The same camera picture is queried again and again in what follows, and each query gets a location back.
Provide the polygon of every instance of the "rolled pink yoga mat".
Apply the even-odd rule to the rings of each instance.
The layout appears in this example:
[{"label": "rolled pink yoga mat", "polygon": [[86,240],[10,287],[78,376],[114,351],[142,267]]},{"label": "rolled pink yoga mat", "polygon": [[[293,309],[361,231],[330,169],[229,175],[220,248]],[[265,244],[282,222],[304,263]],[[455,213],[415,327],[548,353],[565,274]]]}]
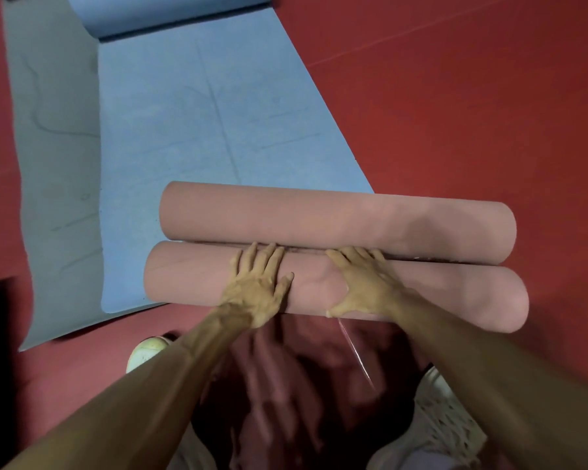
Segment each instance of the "rolled pink yoga mat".
[{"label": "rolled pink yoga mat", "polygon": [[[214,306],[226,284],[230,244],[253,241],[310,249],[378,247],[387,254],[498,263],[514,244],[514,216],[501,203],[172,182],[160,222],[174,240],[148,257],[144,286],[158,302]],[[403,282],[486,330],[513,332],[527,318],[522,280],[495,266],[391,260]],[[324,315],[346,294],[323,254],[287,252],[280,275],[295,273],[287,313]],[[382,320],[357,311],[349,318]]]}]

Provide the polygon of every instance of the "person's right arm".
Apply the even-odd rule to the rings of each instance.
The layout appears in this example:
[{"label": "person's right arm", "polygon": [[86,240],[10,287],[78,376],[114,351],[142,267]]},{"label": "person's right arm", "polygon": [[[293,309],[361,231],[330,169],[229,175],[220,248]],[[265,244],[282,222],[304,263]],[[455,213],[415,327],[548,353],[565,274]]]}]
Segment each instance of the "person's right arm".
[{"label": "person's right arm", "polygon": [[327,312],[380,313],[436,365],[519,469],[588,469],[588,384],[405,288],[379,251],[327,251],[349,287]]}]

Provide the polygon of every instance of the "pink roll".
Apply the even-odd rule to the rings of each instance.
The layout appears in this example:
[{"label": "pink roll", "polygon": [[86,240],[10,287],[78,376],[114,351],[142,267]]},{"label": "pink roll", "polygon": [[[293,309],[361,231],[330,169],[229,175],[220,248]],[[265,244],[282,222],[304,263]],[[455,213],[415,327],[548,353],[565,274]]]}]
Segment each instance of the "pink roll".
[{"label": "pink roll", "polygon": [[[146,262],[146,294],[155,302],[217,305],[235,251],[225,245],[161,242]],[[406,286],[481,328],[509,333],[527,319],[529,297],[525,285],[508,268],[402,260],[390,263]],[[290,271],[295,279],[287,313],[324,315],[345,297],[342,273],[323,254],[287,252],[279,275]],[[346,317],[383,320],[357,311]]]},{"label": "pink roll", "polygon": [[173,181],[161,198],[172,240],[328,249],[379,248],[395,258],[499,264],[516,239],[502,203]]}]

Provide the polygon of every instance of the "white shoe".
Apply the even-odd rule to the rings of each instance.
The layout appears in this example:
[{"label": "white shoe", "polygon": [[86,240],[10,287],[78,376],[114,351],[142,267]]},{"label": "white shoe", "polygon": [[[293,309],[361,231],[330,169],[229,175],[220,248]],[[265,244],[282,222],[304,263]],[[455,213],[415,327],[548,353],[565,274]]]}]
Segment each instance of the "white shoe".
[{"label": "white shoe", "polygon": [[[135,347],[128,358],[126,372],[130,373],[171,344],[172,340],[166,337],[144,339]],[[167,470],[217,470],[217,468],[213,455],[198,438],[194,432],[194,427],[190,423],[181,438],[179,447],[174,452]]]},{"label": "white shoe", "polygon": [[407,432],[375,452],[366,470],[398,469],[415,450],[447,455],[458,465],[479,463],[477,454],[487,436],[435,367],[420,381],[414,404]]}]

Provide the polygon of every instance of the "forearm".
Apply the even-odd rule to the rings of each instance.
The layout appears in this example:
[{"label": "forearm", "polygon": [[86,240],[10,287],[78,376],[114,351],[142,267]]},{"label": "forearm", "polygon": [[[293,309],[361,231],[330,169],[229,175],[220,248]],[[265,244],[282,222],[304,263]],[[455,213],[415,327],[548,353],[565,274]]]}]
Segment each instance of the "forearm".
[{"label": "forearm", "polygon": [[519,468],[588,468],[588,385],[418,296],[389,314]]},{"label": "forearm", "polygon": [[119,379],[6,468],[164,469],[209,374],[250,327],[235,307],[214,309],[192,331]]}]

